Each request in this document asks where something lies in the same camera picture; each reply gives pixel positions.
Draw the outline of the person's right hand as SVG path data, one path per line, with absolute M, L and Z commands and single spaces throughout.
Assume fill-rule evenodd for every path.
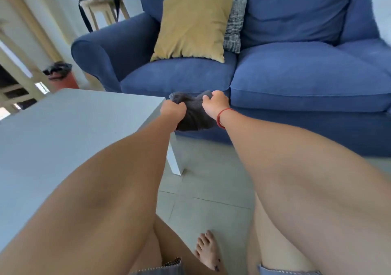
M 230 109 L 228 97 L 219 90 L 212 92 L 212 97 L 203 95 L 203 109 L 214 120 L 217 120 L 218 115 L 223 111 Z

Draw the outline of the person's left hand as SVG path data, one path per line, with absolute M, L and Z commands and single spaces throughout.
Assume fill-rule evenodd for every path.
M 184 102 L 176 104 L 171 100 L 165 100 L 160 109 L 160 116 L 167 120 L 171 131 L 175 131 L 178 124 L 184 119 L 187 107 Z

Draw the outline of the dark grey cloth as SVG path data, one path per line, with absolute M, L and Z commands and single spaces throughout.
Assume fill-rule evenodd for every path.
M 192 96 L 183 92 L 175 92 L 169 95 L 169 99 L 176 104 L 184 102 L 187 106 L 187 112 L 184 119 L 179 123 L 177 131 L 200 131 L 211 129 L 217 126 L 217 123 L 203 109 L 203 95 L 210 94 L 207 90 L 198 96 Z

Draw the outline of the person's right forearm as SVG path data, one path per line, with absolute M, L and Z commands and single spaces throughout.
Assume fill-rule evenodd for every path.
M 391 181 L 361 156 L 290 125 L 217 117 L 274 226 L 322 275 L 391 275 Z

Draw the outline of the person's left forearm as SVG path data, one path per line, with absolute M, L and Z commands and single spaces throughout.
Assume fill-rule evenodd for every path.
M 162 113 L 71 173 L 0 253 L 0 275 L 127 275 L 152 230 L 178 121 Z

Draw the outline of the mustard yellow cushion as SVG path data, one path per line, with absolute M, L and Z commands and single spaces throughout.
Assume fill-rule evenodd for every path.
M 223 42 L 233 0 L 164 0 L 151 62 L 195 57 L 224 63 Z

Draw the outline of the blue fabric sofa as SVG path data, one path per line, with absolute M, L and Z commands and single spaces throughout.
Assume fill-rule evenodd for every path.
M 241 52 L 150 62 L 164 0 L 83 35 L 77 65 L 106 91 L 168 98 L 221 90 L 253 118 L 308 129 L 361 156 L 391 158 L 391 47 L 371 0 L 247 0 Z

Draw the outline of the grey patterned cushion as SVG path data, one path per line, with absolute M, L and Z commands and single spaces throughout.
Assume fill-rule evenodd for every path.
M 223 48 L 235 54 L 241 51 L 241 31 L 244 23 L 247 0 L 233 0 L 232 9 L 224 35 Z

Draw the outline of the red waste bin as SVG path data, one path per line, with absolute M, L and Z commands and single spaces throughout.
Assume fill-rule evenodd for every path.
M 72 71 L 69 71 L 66 75 L 61 75 L 60 73 L 56 72 L 49 75 L 48 79 L 51 85 L 57 91 L 64 88 L 80 89 Z

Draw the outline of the white coffee table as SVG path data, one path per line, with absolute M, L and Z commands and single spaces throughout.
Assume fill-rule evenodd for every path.
M 155 119 L 164 100 L 62 89 L 0 120 L 0 252 L 72 171 Z

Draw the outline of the light wooden stool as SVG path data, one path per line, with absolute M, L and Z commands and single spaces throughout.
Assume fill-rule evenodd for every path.
M 124 4 L 124 0 L 119 0 L 119 10 L 115 6 L 114 0 L 83 0 L 79 7 L 85 13 L 86 19 L 90 25 L 87 28 L 89 32 L 100 30 L 96 14 L 102 14 L 106 25 L 112 25 L 121 21 L 128 20 L 130 15 Z

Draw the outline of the black bin liner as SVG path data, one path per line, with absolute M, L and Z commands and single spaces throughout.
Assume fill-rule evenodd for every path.
M 58 61 L 48 66 L 42 72 L 50 79 L 50 80 L 63 80 L 65 79 L 69 73 L 71 73 L 72 64 L 65 63 L 63 61 Z

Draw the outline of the person's left leg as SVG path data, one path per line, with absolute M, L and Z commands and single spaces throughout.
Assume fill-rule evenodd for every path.
M 186 275 L 228 275 L 211 231 L 200 234 L 192 253 L 158 215 L 155 215 L 149 237 L 128 275 L 144 269 L 162 267 L 179 257 Z

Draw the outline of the person's leg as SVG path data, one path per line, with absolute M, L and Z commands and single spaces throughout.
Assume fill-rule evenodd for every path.
M 248 275 L 321 275 L 274 226 L 257 193 L 247 241 Z
M 162 267 L 179 257 L 186 275 L 228 275 L 211 231 L 200 234 L 192 253 L 158 215 L 155 215 L 149 237 L 128 275 L 144 269 Z

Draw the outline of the blue denim shorts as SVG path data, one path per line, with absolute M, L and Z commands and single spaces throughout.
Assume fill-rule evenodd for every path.
M 129 275 L 186 275 L 183 268 L 182 259 L 176 258 L 159 268 L 140 270 Z M 258 265 L 256 275 L 322 275 L 319 271 L 312 272 L 292 272 L 280 269 L 268 269 L 261 264 Z

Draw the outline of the person's right leg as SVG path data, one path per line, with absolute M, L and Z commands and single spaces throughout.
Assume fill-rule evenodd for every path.
M 321 275 L 274 226 L 257 193 L 247 241 L 248 275 Z

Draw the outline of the light wooden shelf unit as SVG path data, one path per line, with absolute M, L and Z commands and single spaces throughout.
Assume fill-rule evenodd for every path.
M 62 61 L 63 58 L 52 40 L 39 23 L 25 0 L 4 0 L 21 19 L 26 29 L 35 38 L 41 50 L 51 60 L 49 64 Z M 16 40 L 7 33 L 11 21 L 0 15 L 0 65 L 15 79 L 16 84 L 0 87 L 0 113 L 7 115 L 21 111 L 18 104 L 29 100 L 40 100 L 55 94 L 58 88 Z

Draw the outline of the white cushion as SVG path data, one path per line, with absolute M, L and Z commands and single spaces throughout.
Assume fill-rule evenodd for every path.
M 391 0 L 371 0 L 379 37 L 391 48 Z

